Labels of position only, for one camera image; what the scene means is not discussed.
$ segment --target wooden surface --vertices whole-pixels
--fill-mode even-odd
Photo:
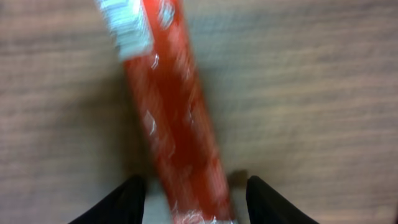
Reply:
[[[320,223],[392,223],[397,1],[185,8],[226,172],[259,175]],[[0,0],[0,223],[66,223],[153,173],[135,117],[92,0]],[[168,222],[160,199],[144,223]]]

